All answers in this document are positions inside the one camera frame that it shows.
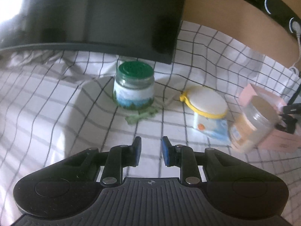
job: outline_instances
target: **white power cord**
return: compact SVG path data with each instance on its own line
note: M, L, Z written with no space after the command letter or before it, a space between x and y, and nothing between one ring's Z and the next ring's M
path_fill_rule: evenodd
M299 58L293 64L293 66L289 67L289 70L294 72L296 75L299 75L299 70L295 67L296 63L298 63L301 59L301 43L300 43L300 35L301 35L301 26L298 22L294 21L292 25L292 29L296 32L298 46L299 46Z

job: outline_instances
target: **pink box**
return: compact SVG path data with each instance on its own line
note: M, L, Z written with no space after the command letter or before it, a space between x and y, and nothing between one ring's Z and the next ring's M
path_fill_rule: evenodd
M243 89L239 96L238 103L241 106L246 106L254 95L260 96L268 101L278 113L281 113L282 107L286 105L281 97L253 84L248 84ZM299 147L301 147L301 128L299 125L296 125L295 134L274 129L258 145L259 149L270 149L286 153L293 153Z

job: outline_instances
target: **ribbed black surface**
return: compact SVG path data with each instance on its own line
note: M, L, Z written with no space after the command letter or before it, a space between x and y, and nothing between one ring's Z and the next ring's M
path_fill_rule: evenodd
M176 178L127 178L117 188L104 189L97 201L76 216L47 221L23 216L15 226L289 226L281 217L246 221L213 208L201 190L182 186Z

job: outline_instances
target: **yellow rim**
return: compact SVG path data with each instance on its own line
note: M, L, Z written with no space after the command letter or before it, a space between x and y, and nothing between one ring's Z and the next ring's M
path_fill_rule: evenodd
M180 101L181 102L184 102L187 104L187 106L193 110L193 112L199 114L199 115L202 115L204 117L207 117L207 118L210 118L210 119L222 119L226 116L228 110L225 111L225 113L223 114L219 114L219 115L214 115L214 114L210 114L210 113L207 113L207 112L203 112L203 111L200 111L198 110L196 107L194 107L189 99L187 98L187 93L188 91L184 91L181 95L180 95Z

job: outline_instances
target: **plastic jar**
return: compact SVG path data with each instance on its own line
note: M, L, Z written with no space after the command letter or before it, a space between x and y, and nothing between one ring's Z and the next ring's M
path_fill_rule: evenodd
M113 100L128 110L140 110L154 101L154 70L143 62L121 64L116 72Z
M230 128L233 149L247 153L256 147L279 122L276 110L263 98L253 96Z

